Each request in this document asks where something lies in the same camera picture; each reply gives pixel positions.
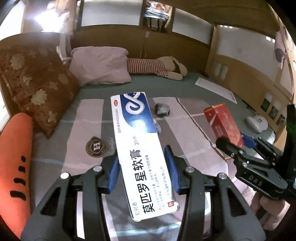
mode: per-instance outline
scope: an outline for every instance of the blue gripper pad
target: blue gripper pad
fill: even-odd
[[[113,164],[109,172],[109,183],[107,186],[107,192],[109,193],[111,193],[116,186],[117,179],[119,176],[119,169],[120,169],[119,160],[118,160],[118,156],[116,156],[113,160]]]
[[[256,140],[254,140],[252,137],[249,137],[245,134],[242,134],[242,138],[244,140],[244,145],[250,149],[256,148],[257,147],[257,143]]]
[[[174,161],[172,149],[170,148],[169,145],[167,145],[164,149],[164,157],[165,157],[165,162],[168,167],[168,172],[170,174],[172,188],[175,190],[176,193],[180,193],[181,187],[179,184],[178,170],[177,170],[177,166]]]

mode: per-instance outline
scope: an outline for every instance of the cushion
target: cushion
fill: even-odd
[[[1,49],[0,75],[12,100],[47,138],[80,89],[53,47],[14,45]]]
[[[128,51],[119,47],[79,47],[72,50],[70,71],[80,85],[131,82],[127,70]]]
[[[14,115],[0,136],[0,216],[18,238],[31,216],[32,136],[32,118],[24,113]]]

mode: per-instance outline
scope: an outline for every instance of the blue logo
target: blue logo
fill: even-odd
[[[123,94],[120,101],[123,117],[131,127],[143,132],[156,132],[144,93]]]

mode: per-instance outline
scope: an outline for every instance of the red square label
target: red square label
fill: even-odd
[[[168,202],[168,206],[169,207],[172,207],[172,206],[174,206],[175,204],[174,204],[174,201],[170,201],[170,202]]]

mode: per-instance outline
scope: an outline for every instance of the cabinet door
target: cabinet door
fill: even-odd
[[[209,51],[209,45],[181,34],[147,32],[143,58],[173,56],[184,64],[188,71],[203,74]]]
[[[143,52],[145,31],[132,25],[94,25],[74,32],[71,47],[111,46],[128,50],[128,57],[140,58]]]

